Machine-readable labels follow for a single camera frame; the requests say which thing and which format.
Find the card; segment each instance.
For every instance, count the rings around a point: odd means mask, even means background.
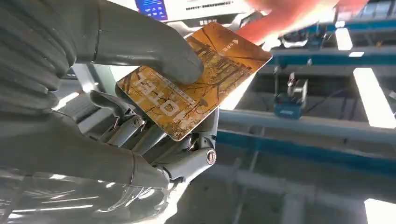
[[[186,41],[205,67],[195,83],[173,83],[146,66],[117,83],[175,141],[188,135],[272,58],[269,52],[215,22],[202,27]]]

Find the monitor screen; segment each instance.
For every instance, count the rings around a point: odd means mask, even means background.
[[[163,21],[168,19],[164,0],[135,0],[139,12],[153,19]]]

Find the fluorescent light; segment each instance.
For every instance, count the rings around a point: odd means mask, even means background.
[[[368,224],[394,224],[396,220],[396,204],[375,199],[364,202]]]
[[[45,208],[45,209],[23,209],[23,210],[13,210],[13,212],[30,212],[30,211],[53,211],[53,210],[67,210],[67,209],[84,209],[93,207],[93,204],[90,205],[81,205],[81,206],[70,206],[70,207],[58,207],[58,208]]]
[[[66,209],[84,209],[93,207],[93,204],[90,205],[81,205],[81,206],[70,206],[70,207],[59,207],[59,208],[46,208],[46,209],[39,209],[39,211],[53,211],[53,210],[66,210]]]
[[[79,200],[93,199],[93,198],[98,198],[98,197],[99,197],[99,196],[94,196],[94,197],[81,197],[81,198],[64,199],[64,200],[57,200],[57,201],[48,201],[48,202],[42,202],[42,203],[45,204],[45,203],[55,203],[55,202],[71,202],[71,201],[79,201]]]
[[[243,94],[248,89],[250,83],[253,81],[255,74],[252,74],[249,78],[247,78],[243,83],[238,86],[234,91],[232,91],[223,102],[220,104],[220,109],[223,110],[233,110],[239,103],[240,99],[242,98]]]
[[[63,197],[64,195],[58,195],[58,196],[55,196],[55,197],[52,197],[51,199],[57,199],[57,198],[60,198],[60,197]]]
[[[356,68],[354,76],[370,126],[395,128],[396,119],[373,70]]]
[[[352,49],[352,40],[347,28],[338,28],[335,31],[335,38],[337,39],[338,50]]]
[[[29,212],[29,211],[37,211],[37,209],[13,210],[13,212]]]
[[[65,175],[54,174],[54,175],[52,175],[52,176],[50,177],[50,179],[57,179],[57,180],[60,180],[60,179],[64,179],[65,177],[66,177]]]
[[[107,188],[110,188],[110,187],[113,186],[113,185],[115,185],[115,183],[114,183],[114,182],[111,182],[111,183],[108,183],[108,184],[106,185],[106,187],[107,187]]]
[[[61,109],[62,107],[66,106],[66,103],[71,101],[72,99],[78,97],[80,94],[78,92],[71,93],[64,98],[59,100],[59,103],[56,107],[52,108],[54,111]]]
[[[23,215],[18,215],[18,214],[14,214],[14,213],[11,213],[9,216],[8,216],[8,218],[20,218],[20,217],[22,217]]]
[[[345,21],[337,21],[335,22],[336,28],[343,28],[345,26]]]
[[[351,52],[349,54],[350,57],[361,57],[363,56],[364,52]]]

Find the cable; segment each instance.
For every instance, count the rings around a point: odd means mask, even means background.
[[[319,106],[319,105],[321,105],[322,103],[324,103],[328,98],[333,97],[333,96],[336,96],[337,94],[342,93],[343,91],[348,90],[348,89],[349,89],[349,87],[344,88],[344,89],[341,89],[341,90],[337,90],[337,91],[333,92],[332,94],[330,94],[329,96],[327,96],[326,98],[324,98],[322,101],[320,101],[320,102],[316,103],[315,105],[313,105],[312,107],[308,108],[308,109],[305,111],[305,113],[309,113],[310,111],[312,111],[313,109],[315,109],[317,106]]]

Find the screw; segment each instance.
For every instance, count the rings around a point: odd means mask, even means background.
[[[133,123],[134,127],[138,128],[138,127],[142,126],[143,119],[141,117],[136,116],[132,123]]]
[[[216,152],[213,149],[206,154],[206,161],[209,165],[213,165],[216,162]]]

